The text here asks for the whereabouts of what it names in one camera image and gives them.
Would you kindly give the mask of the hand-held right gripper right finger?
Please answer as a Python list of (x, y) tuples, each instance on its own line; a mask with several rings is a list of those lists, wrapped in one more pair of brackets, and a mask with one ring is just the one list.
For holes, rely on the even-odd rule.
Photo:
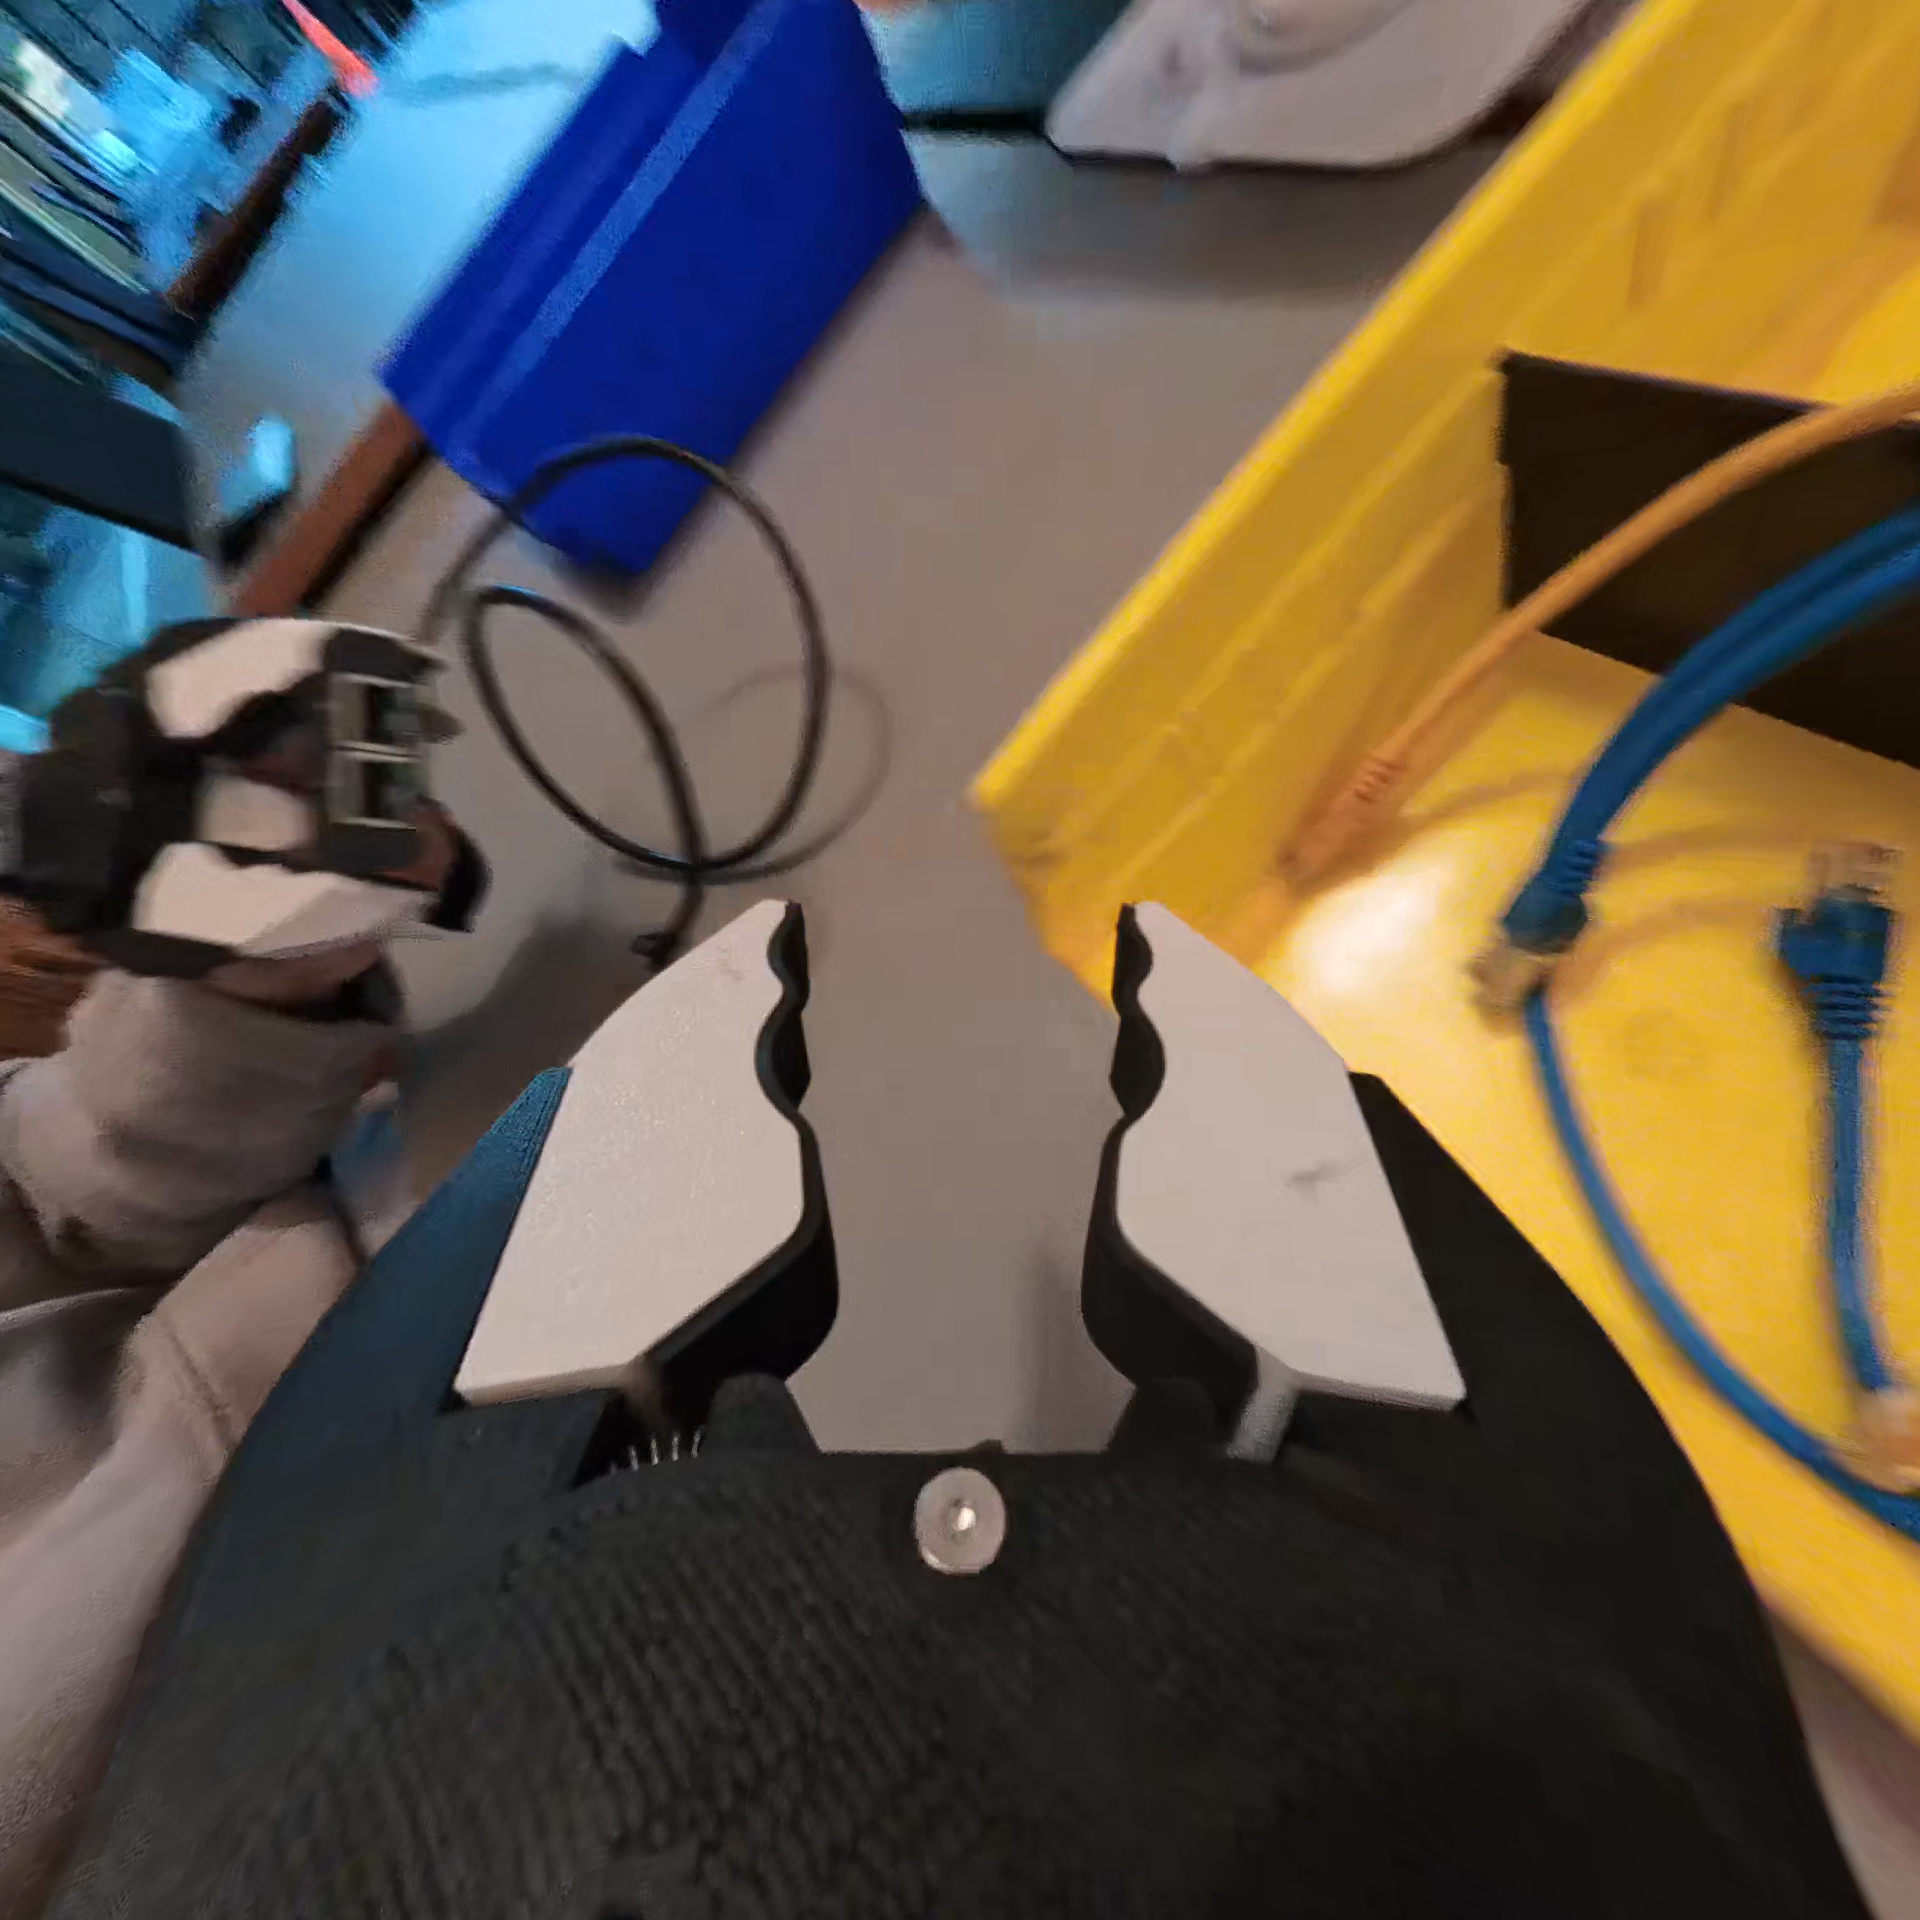
[(1114, 1372), (1198, 1389), (1237, 1459), (1276, 1455), (1306, 1396), (1462, 1407), (1341, 1055), (1163, 903), (1123, 907), (1110, 999), (1078, 1300)]

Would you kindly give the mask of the black network splitter box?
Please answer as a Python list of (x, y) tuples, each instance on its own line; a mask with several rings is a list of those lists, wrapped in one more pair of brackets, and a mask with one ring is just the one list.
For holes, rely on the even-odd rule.
[(357, 880), (396, 880), (420, 859), (433, 757), (455, 726), (445, 661), (394, 632), (341, 627), (323, 645), (324, 742), (318, 859)]

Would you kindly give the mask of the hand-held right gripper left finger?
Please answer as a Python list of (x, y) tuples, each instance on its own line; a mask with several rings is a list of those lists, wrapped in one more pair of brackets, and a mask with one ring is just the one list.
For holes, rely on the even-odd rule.
[(806, 996), (802, 910), (766, 901), (577, 1050), (453, 1378), (465, 1404), (614, 1388), (706, 1413), (729, 1378), (786, 1380), (825, 1343)]

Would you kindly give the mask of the blue plastic bin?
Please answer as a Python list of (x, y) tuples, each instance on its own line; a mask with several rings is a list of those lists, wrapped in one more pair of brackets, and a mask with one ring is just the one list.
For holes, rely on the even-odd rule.
[(918, 210), (854, 4), (657, 4), (379, 379), (494, 500), (620, 435), (726, 463)]

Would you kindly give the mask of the person's left forearm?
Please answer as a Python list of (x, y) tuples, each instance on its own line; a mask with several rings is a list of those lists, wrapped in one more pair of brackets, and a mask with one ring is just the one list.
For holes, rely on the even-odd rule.
[(31, 1227), (4, 1222), (4, 1916), (39, 1910), (186, 1542), (362, 1264), (321, 1183), (166, 1285), (59, 1276)]

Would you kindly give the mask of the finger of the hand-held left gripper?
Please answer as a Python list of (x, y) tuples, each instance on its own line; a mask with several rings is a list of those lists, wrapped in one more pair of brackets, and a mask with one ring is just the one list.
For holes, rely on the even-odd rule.
[(338, 627), (309, 616), (239, 619), (148, 661), (148, 715), (170, 739), (213, 739), (243, 709), (323, 672)]
[(222, 962), (292, 962), (411, 939), (450, 876), (443, 808), (410, 799), (374, 828), (371, 874), (323, 861), (314, 788), (286, 778), (213, 772), (191, 832), (163, 847), (132, 891), (132, 933)]

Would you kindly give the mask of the white stand base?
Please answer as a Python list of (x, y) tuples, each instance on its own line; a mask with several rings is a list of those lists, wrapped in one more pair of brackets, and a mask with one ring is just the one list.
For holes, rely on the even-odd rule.
[(1139, 2), (1047, 107), (1082, 160), (1378, 172), (1422, 160), (1555, 58), (1579, 2)]

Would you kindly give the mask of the yellow plastic bin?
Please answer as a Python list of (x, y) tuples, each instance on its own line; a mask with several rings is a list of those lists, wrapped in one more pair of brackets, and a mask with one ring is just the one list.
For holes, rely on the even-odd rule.
[[(1783, 399), (1916, 381), (1918, 11), (1644, 4), (1214, 492), (975, 781), (1044, 946), (1108, 989), (1172, 907), (1380, 1077), (1556, 1266), (1658, 1402), (1749, 1575), (1910, 1738), (1916, 1544), (1749, 1431), (1596, 1234), (1525, 1038), (1470, 962), (1645, 677), (1571, 628), (1449, 712), (1361, 863), (1279, 863), (1495, 627), (1517, 459), (1497, 359)], [(1852, 1389), (1817, 1260), (1817, 1055), (1769, 920), (1809, 855), (1905, 855), (1877, 1069), (1889, 1342), (1916, 1368), (1916, 770), (1755, 710), (1622, 815), (1553, 980), (1574, 1102), (1673, 1291), (1803, 1426)]]

